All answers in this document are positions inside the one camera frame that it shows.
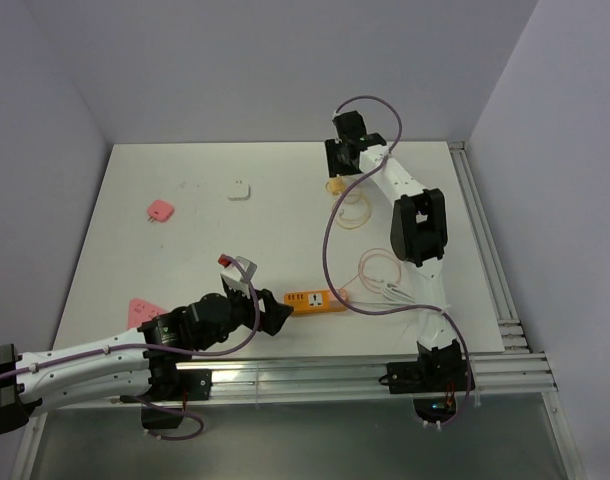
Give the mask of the yellow plug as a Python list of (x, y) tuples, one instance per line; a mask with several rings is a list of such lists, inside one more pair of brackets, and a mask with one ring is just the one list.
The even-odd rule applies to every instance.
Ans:
[(332, 195), (336, 196), (344, 193), (347, 186), (342, 176), (336, 176), (329, 179), (326, 188)]

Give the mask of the orange power strip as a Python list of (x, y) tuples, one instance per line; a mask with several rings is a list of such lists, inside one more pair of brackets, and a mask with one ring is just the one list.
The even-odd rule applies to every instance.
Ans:
[(347, 309), (330, 290), (287, 292), (283, 300), (293, 309), (294, 316), (337, 313)]

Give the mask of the pink plug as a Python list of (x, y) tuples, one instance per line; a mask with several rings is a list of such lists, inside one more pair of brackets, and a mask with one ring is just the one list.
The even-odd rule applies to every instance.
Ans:
[(328, 291), (329, 305), (334, 309), (344, 309), (348, 302), (348, 294), (344, 288)]

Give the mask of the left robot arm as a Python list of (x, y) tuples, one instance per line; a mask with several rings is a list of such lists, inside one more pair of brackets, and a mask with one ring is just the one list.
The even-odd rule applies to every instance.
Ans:
[(248, 297), (210, 293), (108, 339), (57, 351), (20, 353), (0, 346), (0, 435), (34, 415), (110, 396), (129, 401), (176, 399), (183, 388), (178, 364), (214, 357), (214, 345), (239, 327), (276, 335), (292, 307), (266, 289)]

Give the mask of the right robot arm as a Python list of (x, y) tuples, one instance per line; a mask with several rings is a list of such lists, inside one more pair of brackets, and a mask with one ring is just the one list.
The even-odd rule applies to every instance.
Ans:
[(437, 390), (450, 383), (459, 389), (473, 385), (469, 352), (462, 334), (448, 314), (443, 283), (443, 260), (448, 241), (446, 204), (442, 191), (414, 179), (393, 158), (377, 133), (368, 133), (357, 111), (336, 112), (337, 137), (325, 142), (331, 179), (356, 175), (354, 189), (371, 180), (391, 203), (391, 250), (412, 280), (413, 303), (418, 313), (415, 384)]

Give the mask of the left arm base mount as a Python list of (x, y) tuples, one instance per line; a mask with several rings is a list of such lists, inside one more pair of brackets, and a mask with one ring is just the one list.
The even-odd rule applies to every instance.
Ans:
[[(212, 371), (209, 369), (194, 373), (176, 371), (169, 378), (151, 380), (145, 393), (121, 395), (119, 400), (141, 407), (141, 425), (147, 435), (167, 441), (189, 440), (205, 429), (204, 421), (189, 410), (189, 402), (207, 401), (211, 386)], [(171, 435), (170, 431), (178, 429), (184, 419), (194, 421), (197, 429), (192, 433)]]

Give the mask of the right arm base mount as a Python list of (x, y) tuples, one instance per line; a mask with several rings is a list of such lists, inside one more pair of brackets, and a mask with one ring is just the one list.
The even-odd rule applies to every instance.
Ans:
[(441, 430), (459, 414), (457, 394), (463, 393), (468, 400), (474, 392), (471, 362), (457, 340), (443, 348), (418, 347), (414, 361), (387, 363), (378, 383), (391, 395), (414, 395), (414, 411), (421, 425)]

